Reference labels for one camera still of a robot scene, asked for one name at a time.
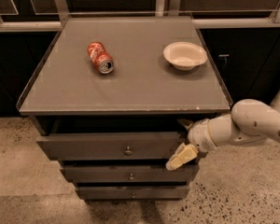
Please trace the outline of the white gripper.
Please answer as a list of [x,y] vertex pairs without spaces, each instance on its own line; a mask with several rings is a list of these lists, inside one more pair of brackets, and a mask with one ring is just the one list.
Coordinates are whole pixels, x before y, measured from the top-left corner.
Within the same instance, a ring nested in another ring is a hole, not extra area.
[[165,166],[168,171],[173,171],[181,167],[183,164],[197,158],[198,152],[207,153],[217,149],[217,145],[213,142],[209,129],[209,119],[196,121],[190,119],[179,119],[178,123],[189,131],[188,139],[190,144],[182,143],[175,154],[166,162]]

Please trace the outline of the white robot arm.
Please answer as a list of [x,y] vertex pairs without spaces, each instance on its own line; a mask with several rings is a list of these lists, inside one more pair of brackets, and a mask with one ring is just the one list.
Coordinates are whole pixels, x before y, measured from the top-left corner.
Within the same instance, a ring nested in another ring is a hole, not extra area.
[[220,145],[245,145],[266,139],[280,143],[280,90],[269,105],[254,99],[235,103],[228,114],[196,122],[181,119],[188,131],[189,144],[182,143],[166,163],[173,171]]

